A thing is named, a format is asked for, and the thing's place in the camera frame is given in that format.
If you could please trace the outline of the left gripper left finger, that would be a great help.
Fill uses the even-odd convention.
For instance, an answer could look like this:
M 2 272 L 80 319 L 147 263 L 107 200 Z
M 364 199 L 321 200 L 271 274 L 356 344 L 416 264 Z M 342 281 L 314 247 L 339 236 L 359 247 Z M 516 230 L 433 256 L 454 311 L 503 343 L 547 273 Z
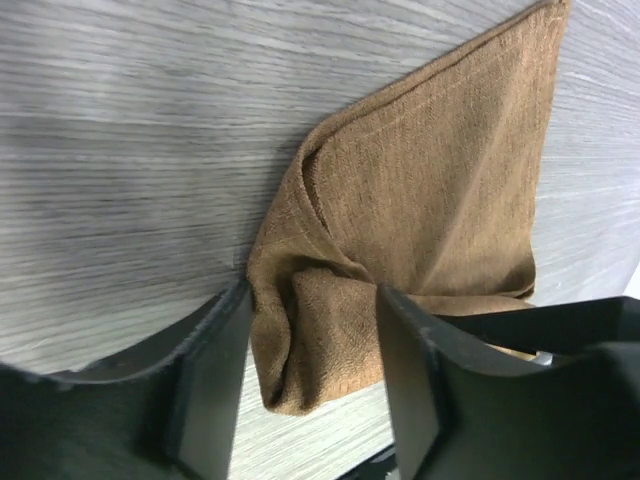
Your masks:
M 224 479 L 252 317 L 239 280 L 76 372 L 1 368 L 5 479 Z

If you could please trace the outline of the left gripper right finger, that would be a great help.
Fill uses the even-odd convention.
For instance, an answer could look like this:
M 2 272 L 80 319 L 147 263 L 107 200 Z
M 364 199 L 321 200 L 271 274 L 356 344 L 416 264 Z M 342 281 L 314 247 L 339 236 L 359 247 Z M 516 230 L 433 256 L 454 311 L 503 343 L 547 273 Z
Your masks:
M 377 290 L 403 479 L 635 479 L 639 303 L 433 315 Z

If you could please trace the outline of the brown cloth napkin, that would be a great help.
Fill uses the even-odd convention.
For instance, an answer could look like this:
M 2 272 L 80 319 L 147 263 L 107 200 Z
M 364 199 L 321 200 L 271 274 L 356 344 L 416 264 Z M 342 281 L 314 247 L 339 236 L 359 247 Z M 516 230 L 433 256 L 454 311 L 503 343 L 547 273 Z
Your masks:
M 307 136 L 247 262 L 268 410 L 305 415 L 382 379 L 380 284 L 445 316 L 528 307 L 570 8 L 538 2 Z

